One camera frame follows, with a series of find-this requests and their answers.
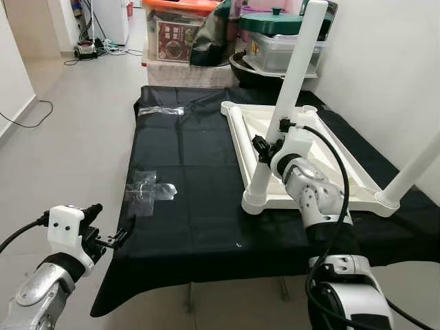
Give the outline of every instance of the robotic arm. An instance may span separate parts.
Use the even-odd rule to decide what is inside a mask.
[[[39,219],[48,227],[47,239],[53,254],[44,259],[35,273],[11,298],[7,318],[0,330],[52,330],[64,310],[75,283],[88,276],[106,248],[119,248],[130,230],[119,229],[114,237],[102,239],[91,227],[100,204],[87,209],[57,206]]]
[[[311,281],[309,318],[313,329],[353,329],[350,322],[364,325],[356,329],[393,329],[390,307],[368,259],[360,254],[348,210],[343,211],[343,223],[338,223],[344,193],[305,158],[310,133],[292,126],[281,120],[280,129],[287,134],[273,145],[260,136],[252,141],[260,162],[267,163],[282,179],[287,193],[299,205],[307,238],[317,255],[325,253],[338,230],[338,238],[332,241]],[[311,258],[309,269],[317,261],[318,256]]]

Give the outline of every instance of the green pot lid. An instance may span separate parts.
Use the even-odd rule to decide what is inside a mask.
[[[242,30],[263,34],[298,34],[303,16],[283,14],[281,8],[272,8],[271,12],[257,12],[240,18]],[[331,18],[326,14],[322,28],[329,29]]]

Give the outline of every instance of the plastic storage bin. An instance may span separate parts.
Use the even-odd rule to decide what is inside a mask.
[[[143,0],[148,58],[188,62],[195,34],[218,5],[213,0]]]
[[[287,71],[296,42],[296,35],[277,34],[271,38],[261,33],[251,32],[247,43],[247,55],[243,57],[243,60],[264,76],[281,76]],[[317,76],[319,58],[326,45],[326,41],[316,42],[307,69],[308,78]]]

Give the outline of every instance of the white wall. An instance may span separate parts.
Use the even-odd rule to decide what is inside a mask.
[[[396,167],[440,130],[440,1],[339,0],[311,90]],[[440,205],[440,159],[417,182]]]
[[[4,0],[15,42],[24,58],[55,58],[60,48],[47,0]]]
[[[0,45],[0,109],[5,116],[15,119],[32,101],[35,93],[2,5],[0,5]],[[0,136],[9,126],[9,122],[0,119]]]
[[[52,22],[62,52],[72,52],[80,30],[75,19],[70,0],[47,0]]]

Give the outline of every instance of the black pot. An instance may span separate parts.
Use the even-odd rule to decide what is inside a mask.
[[[283,79],[280,77],[268,77],[258,74],[244,60],[245,52],[236,53],[229,57],[232,71],[240,81],[240,87],[257,89],[280,89]]]

